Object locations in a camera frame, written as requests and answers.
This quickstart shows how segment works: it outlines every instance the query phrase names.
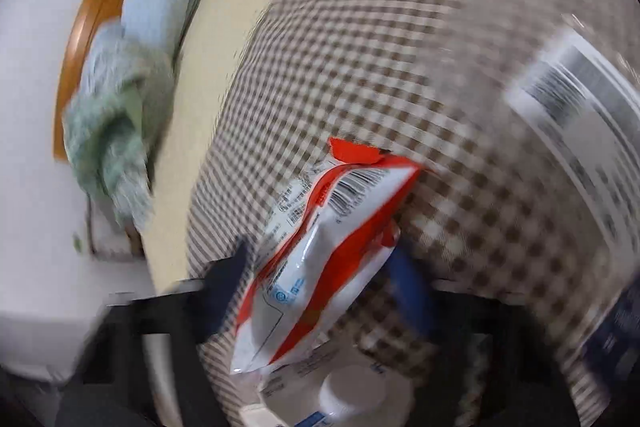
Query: dark blue package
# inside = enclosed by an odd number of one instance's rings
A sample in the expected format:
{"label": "dark blue package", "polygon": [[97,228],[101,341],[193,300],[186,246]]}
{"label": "dark blue package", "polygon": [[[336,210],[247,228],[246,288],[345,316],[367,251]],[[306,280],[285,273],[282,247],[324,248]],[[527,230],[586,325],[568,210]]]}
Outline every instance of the dark blue package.
{"label": "dark blue package", "polygon": [[640,274],[585,343],[584,357],[610,394],[626,384],[640,357]]}

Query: white wall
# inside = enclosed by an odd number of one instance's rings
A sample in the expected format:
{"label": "white wall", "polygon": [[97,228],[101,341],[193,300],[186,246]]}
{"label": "white wall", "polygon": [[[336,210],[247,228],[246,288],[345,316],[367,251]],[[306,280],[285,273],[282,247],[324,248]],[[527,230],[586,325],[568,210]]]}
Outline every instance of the white wall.
{"label": "white wall", "polygon": [[0,363],[31,373],[68,369],[109,294],[152,292],[145,264],[100,263],[73,248],[84,194],[51,151],[81,1],[0,0]]}

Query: gingham fabric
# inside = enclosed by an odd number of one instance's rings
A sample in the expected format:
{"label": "gingham fabric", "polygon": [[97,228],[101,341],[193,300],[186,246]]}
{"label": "gingham fabric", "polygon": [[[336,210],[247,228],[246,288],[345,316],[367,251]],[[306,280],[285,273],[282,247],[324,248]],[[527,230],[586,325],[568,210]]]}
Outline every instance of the gingham fabric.
{"label": "gingham fabric", "polygon": [[[611,49],[633,57],[640,7],[636,0],[499,1],[273,0],[244,53],[194,188],[190,269],[197,275],[228,255],[239,235],[259,238],[279,190],[324,157],[330,136],[432,162],[440,174],[425,174],[398,214],[414,255],[457,289],[527,305],[546,328],[588,425],[606,398],[579,347],[622,285],[614,257],[532,132],[514,115],[503,122],[514,136],[471,124],[465,93],[447,94],[424,57],[439,36],[471,42],[482,82],[504,82],[563,14],[576,14]],[[492,9],[506,23],[491,24],[485,10]],[[456,26],[462,12],[478,32]],[[469,82],[475,96],[490,85]],[[416,382],[436,352],[402,323],[384,272],[338,321],[338,332]],[[225,412],[240,425],[241,400],[228,376],[233,345],[233,334],[221,333],[201,354]]]}

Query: white label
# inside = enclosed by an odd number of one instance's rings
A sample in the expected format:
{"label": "white label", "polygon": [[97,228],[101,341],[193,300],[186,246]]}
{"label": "white label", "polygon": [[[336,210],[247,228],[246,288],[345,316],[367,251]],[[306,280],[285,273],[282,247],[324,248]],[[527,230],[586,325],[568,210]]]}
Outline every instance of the white label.
{"label": "white label", "polygon": [[506,92],[587,203],[620,273],[640,250],[640,96],[583,37],[566,29]]}

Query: white plastic lid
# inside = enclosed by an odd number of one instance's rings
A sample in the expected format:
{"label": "white plastic lid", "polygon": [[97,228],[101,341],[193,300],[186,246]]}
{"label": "white plastic lid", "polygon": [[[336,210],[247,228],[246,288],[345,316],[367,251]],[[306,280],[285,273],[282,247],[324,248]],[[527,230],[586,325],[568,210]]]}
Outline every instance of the white plastic lid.
{"label": "white plastic lid", "polygon": [[347,365],[329,373],[318,399],[320,410],[338,422],[373,411],[385,395],[382,376],[363,365]]}

